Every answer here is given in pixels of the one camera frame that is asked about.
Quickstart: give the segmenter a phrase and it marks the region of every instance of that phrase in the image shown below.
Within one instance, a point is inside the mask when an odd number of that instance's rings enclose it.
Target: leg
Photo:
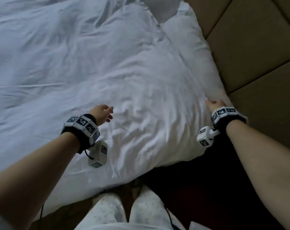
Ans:
[[[163,202],[145,185],[132,205],[129,222],[173,229]]]
[[[127,222],[120,197],[113,193],[102,194],[93,199],[98,202],[86,214],[75,230],[85,229],[94,225],[110,224],[114,222]]]

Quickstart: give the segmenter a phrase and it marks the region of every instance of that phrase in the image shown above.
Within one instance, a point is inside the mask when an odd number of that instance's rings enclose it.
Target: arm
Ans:
[[[100,105],[90,114],[99,126],[110,122],[112,110]],[[15,229],[27,229],[79,148],[77,137],[65,132],[1,172],[0,215]]]
[[[212,111],[224,106],[221,100],[207,104]],[[226,133],[259,198],[290,230],[290,150],[240,120],[231,121]]]

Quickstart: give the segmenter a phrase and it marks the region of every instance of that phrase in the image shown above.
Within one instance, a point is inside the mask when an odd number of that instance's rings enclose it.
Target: white bed sheet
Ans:
[[[0,0],[0,171],[102,103],[114,106],[107,164],[77,154],[44,215],[202,155],[210,115],[183,54],[139,0]]]

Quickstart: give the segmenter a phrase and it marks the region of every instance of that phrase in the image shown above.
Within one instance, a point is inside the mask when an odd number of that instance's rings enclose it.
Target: person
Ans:
[[[225,106],[207,101],[211,112]],[[110,122],[113,107],[99,105],[90,112],[97,126]],[[290,150],[240,120],[226,134],[261,201],[290,230]],[[0,229],[27,229],[80,148],[78,138],[64,132],[0,173]],[[105,194],[76,227],[84,229],[181,229],[160,198],[143,186],[127,223],[120,198]]]

